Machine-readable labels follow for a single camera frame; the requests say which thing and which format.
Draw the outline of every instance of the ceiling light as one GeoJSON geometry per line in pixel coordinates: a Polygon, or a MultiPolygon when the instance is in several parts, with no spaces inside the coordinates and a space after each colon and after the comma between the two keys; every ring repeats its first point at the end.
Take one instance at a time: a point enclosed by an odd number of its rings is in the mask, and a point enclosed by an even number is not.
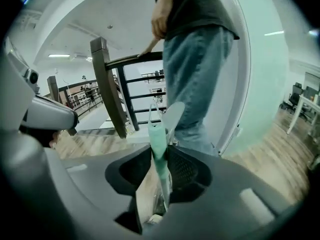
{"type": "Polygon", "coordinates": [[[318,37],[319,36],[319,33],[320,33],[320,30],[319,29],[313,29],[313,30],[310,30],[309,31],[309,34],[311,36],[314,36],[314,37],[318,37]]]}
{"type": "Polygon", "coordinates": [[[272,33],[268,33],[268,34],[264,34],[265,36],[273,36],[273,35],[279,35],[279,34],[284,34],[285,31],[278,31],[278,32],[272,32],[272,33]]]}
{"type": "Polygon", "coordinates": [[[49,58],[69,58],[70,54],[50,54],[49,58]]]}

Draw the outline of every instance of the white table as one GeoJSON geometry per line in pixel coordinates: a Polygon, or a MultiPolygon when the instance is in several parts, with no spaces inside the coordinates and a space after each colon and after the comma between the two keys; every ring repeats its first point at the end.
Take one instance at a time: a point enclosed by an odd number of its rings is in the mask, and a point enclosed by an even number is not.
{"type": "Polygon", "coordinates": [[[293,129],[293,127],[295,126],[295,123],[300,115],[301,109],[304,104],[307,104],[309,107],[311,107],[312,109],[314,109],[316,111],[316,115],[311,123],[312,128],[314,127],[316,120],[317,120],[317,117],[318,117],[318,113],[320,113],[320,106],[313,103],[310,99],[300,95],[298,106],[296,106],[295,113],[293,115],[292,121],[290,123],[290,127],[289,127],[288,131],[286,132],[286,134],[289,134],[291,132],[291,130],[293,129]]]}

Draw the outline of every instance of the wooden floor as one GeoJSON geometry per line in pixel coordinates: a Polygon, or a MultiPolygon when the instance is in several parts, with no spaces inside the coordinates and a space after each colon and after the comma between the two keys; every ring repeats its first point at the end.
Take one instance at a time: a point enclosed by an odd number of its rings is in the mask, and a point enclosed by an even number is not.
{"type": "MultiPolygon", "coordinates": [[[[223,158],[246,167],[294,204],[308,191],[307,166],[317,154],[318,148],[308,136],[311,125],[301,118],[297,120],[290,135],[286,134],[292,116],[280,109],[271,129],[260,143],[250,146],[244,152],[223,158]]],[[[73,137],[65,131],[56,149],[61,159],[66,159],[108,154],[132,146],[109,130],[79,132],[73,137]]],[[[145,181],[149,182],[150,177],[146,177],[145,181]]]]}

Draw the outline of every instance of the person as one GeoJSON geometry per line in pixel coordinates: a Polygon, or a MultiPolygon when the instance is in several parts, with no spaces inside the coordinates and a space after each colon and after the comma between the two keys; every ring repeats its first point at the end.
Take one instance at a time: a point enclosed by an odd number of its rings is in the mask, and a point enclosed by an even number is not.
{"type": "Polygon", "coordinates": [[[156,0],[151,26],[154,38],[138,56],[151,52],[164,39],[167,105],[185,104],[175,129],[178,145],[218,155],[203,120],[220,69],[233,40],[239,39],[232,20],[220,0],[156,0]]]}

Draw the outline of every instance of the light blue jeans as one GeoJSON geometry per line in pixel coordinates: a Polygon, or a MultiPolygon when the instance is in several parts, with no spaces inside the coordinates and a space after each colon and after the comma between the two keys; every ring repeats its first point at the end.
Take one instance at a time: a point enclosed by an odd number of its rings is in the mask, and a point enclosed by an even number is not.
{"type": "Polygon", "coordinates": [[[233,33],[227,29],[209,25],[164,42],[163,69],[167,105],[169,107],[175,102],[185,104],[184,113],[175,129],[178,146],[218,155],[203,120],[233,40],[233,33]]]}

